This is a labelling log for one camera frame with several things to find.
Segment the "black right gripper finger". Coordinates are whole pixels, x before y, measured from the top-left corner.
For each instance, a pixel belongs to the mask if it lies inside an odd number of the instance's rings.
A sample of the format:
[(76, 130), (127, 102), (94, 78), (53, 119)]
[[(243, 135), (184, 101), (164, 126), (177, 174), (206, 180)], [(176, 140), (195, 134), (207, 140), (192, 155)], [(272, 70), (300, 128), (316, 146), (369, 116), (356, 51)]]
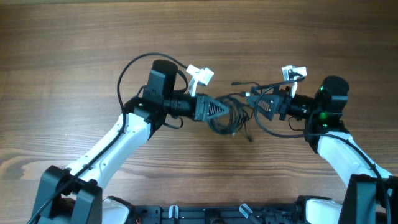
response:
[(251, 107), (257, 105), (258, 112), (269, 121), (272, 121), (274, 115), (278, 113), (281, 97), (279, 95), (265, 94), (259, 99), (259, 95), (252, 95), (246, 97), (246, 103)]
[(250, 93), (255, 93), (258, 90), (263, 90), (263, 89), (267, 89), (267, 88), (275, 88), (275, 87), (279, 87), (281, 85), (286, 85), (286, 84), (290, 84), (290, 83), (294, 83), (295, 80), (287, 80), (284, 82), (278, 82), (278, 83), (271, 83), (271, 84), (267, 84), (267, 85), (259, 85), (259, 86), (254, 86), (251, 88)]

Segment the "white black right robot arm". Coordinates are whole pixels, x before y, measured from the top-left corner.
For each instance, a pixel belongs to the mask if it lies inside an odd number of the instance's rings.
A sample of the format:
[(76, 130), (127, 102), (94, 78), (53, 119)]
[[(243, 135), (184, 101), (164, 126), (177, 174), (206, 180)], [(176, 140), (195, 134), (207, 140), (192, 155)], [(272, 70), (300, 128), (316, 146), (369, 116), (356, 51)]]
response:
[(337, 76), (326, 77), (315, 96), (295, 92), (303, 75), (283, 82), (260, 85), (245, 93), (259, 127), (270, 134), (259, 120), (291, 116), (303, 120), (301, 138), (314, 153), (332, 166), (346, 186), (343, 203), (324, 197), (299, 197), (292, 214), (295, 223), (397, 223), (397, 177), (377, 165), (355, 143), (342, 120), (348, 101), (349, 84)]

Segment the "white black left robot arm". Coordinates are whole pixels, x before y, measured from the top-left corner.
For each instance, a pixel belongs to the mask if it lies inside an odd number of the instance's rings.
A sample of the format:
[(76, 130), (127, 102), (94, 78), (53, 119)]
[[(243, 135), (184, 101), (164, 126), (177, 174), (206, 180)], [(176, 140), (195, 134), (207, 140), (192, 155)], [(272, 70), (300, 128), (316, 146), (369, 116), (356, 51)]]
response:
[(141, 223), (134, 205), (103, 191), (126, 159), (144, 145), (168, 115), (210, 121), (229, 112), (221, 102), (199, 95), (214, 73), (185, 66), (169, 56), (152, 64), (136, 96), (121, 103), (111, 130), (66, 168), (50, 166), (41, 176), (29, 223)]

